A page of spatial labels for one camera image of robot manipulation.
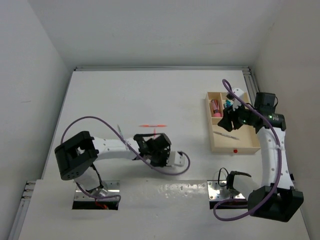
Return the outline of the pink eraser roll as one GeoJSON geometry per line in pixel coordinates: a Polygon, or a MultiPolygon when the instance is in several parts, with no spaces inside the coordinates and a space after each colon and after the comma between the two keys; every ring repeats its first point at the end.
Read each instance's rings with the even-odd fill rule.
{"type": "Polygon", "coordinates": [[[212,108],[212,116],[215,117],[215,118],[221,118],[222,114],[221,114],[221,111],[220,111],[220,106],[219,106],[218,100],[217,99],[212,99],[210,101],[210,105],[211,105],[211,108],[212,108]]]}

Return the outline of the teal capped white marker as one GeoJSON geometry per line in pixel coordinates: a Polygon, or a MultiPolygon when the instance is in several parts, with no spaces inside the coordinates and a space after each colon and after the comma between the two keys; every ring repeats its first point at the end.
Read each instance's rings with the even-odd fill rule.
{"type": "Polygon", "coordinates": [[[225,104],[224,104],[225,107],[228,108],[228,107],[230,107],[230,106],[232,106],[232,105],[233,105],[233,102],[232,102],[232,101],[230,101],[230,100],[228,100],[228,99],[225,101],[225,104]]]}

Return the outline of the orange highlighter pen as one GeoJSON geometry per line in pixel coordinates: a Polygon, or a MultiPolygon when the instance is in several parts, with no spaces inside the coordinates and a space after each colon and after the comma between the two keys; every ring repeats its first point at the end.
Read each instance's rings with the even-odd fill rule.
{"type": "Polygon", "coordinates": [[[140,128],[166,128],[166,124],[141,124],[140,128]]]}

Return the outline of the clear green pen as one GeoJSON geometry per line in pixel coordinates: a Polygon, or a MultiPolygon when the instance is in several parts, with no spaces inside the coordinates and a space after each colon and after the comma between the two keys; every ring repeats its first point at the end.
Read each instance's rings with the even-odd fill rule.
{"type": "Polygon", "coordinates": [[[125,140],[124,135],[123,135],[122,130],[121,130],[121,127],[120,127],[118,124],[117,124],[117,129],[118,129],[118,133],[119,133],[119,135],[121,136],[121,138],[122,138],[123,140],[125,140]]]}

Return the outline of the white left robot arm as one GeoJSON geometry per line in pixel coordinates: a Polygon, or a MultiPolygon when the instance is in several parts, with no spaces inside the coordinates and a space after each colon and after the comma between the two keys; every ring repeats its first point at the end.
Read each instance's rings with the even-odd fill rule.
{"type": "Polygon", "coordinates": [[[191,159],[184,151],[171,149],[172,142],[165,133],[138,133],[124,138],[120,128],[114,129],[97,116],[90,116],[90,119],[107,126],[117,138],[100,138],[83,130],[65,139],[70,129],[68,126],[54,150],[60,178],[63,181],[74,181],[78,189],[89,198],[111,198],[95,166],[97,161],[139,161],[165,176],[182,175],[191,166],[191,159]]]}

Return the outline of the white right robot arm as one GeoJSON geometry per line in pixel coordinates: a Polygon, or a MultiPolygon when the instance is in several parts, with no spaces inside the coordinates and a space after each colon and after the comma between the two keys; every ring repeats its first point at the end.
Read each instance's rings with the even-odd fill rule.
{"type": "Polygon", "coordinates": [[[224,109],[218,125],[228,132],[243,125],[254,128],[260,144],[262,181],[256,185],[250,174],[231,171],[226,178],[226,188],[245,197],[250,216],[286,223],[304,202],[304,195],[295,189],[288,170],[285,117],[276,113],[275,94],[257,93],[253,106],[246,103],[243,96],[236,90],[227,94],[233,104],[224,109]]]}

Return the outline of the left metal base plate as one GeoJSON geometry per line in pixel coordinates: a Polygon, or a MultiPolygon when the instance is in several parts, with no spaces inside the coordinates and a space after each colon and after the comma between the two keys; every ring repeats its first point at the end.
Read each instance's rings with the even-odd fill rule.
{"type": "MultiPolygon", "coordinates": [[[[97,201],[117,202],[120,195],[120,181],[103,180],[103,188],[95,190],[90,195],[98,197],[97,201]]],[[[75,189],[74,201],[76,202],[94,202],[93,197],[84,194],[78,187],[75,189]]]]}

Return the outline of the metal base plate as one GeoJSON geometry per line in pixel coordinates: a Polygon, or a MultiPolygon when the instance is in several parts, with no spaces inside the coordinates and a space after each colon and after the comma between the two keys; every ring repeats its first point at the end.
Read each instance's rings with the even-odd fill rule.
{"type": "MultiPolygon", "coordinates": [[[[120,181],[103,180],[103,188],[95,190],[90,195],[98,197],[97,201],[117,202],[120,195],[120,181]]],[[[74,201],[76,202],[94,202],[93,197],[84,194],[78,187],[75,189],[74,201]]]]}
{"type": "Polygon", "coordinates": [[[207,181],[208,199],[210,202],[218,202],[226,199],[245,199],[241,193],[231,192],[225,186],[220,186],[217,180],[207,181]]]}

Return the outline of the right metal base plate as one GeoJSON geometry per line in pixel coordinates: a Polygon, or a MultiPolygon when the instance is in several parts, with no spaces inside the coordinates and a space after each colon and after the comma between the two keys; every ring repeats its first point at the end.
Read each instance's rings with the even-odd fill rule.
{"type": "Polygon", "coordinates": [[[208,199],[210,202],[218,202],[226,199],[245,199],[241,193],[231,192],[225,186],[220,186],[217,180],[207,181],[208,199]]]}

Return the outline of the aluminium rail back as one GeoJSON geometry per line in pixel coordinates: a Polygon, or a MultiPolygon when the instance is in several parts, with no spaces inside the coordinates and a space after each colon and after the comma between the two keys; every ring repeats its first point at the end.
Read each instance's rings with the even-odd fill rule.
{"type": "Polygon", "coordinates": [[[226,70],[249,72],[248,66],[79,66],[75,72],[92,71],[173,71],[173,70],[226,70]]]}

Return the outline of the aluminium rail left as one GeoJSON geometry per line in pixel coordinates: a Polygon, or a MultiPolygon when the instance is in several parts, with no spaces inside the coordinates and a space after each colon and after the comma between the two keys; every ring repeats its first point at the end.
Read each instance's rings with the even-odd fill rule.
{"type": "Polygon", "coordinates": [[[36,186],[36,181],[30,180],[25,183],[20,203],[9,233],[8,240],[18,240],[36,186]]]}

